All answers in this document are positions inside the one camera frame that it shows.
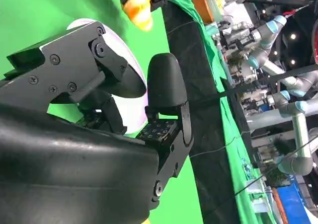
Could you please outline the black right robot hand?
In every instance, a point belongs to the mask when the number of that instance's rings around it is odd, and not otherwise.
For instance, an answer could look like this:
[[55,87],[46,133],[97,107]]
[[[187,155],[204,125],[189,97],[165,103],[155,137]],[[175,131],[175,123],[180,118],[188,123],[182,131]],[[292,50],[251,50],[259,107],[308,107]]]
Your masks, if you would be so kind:
[[98,22],[8,56],[0,82],[0,221],[140,224],[194,142],[181,69],[143,81]]

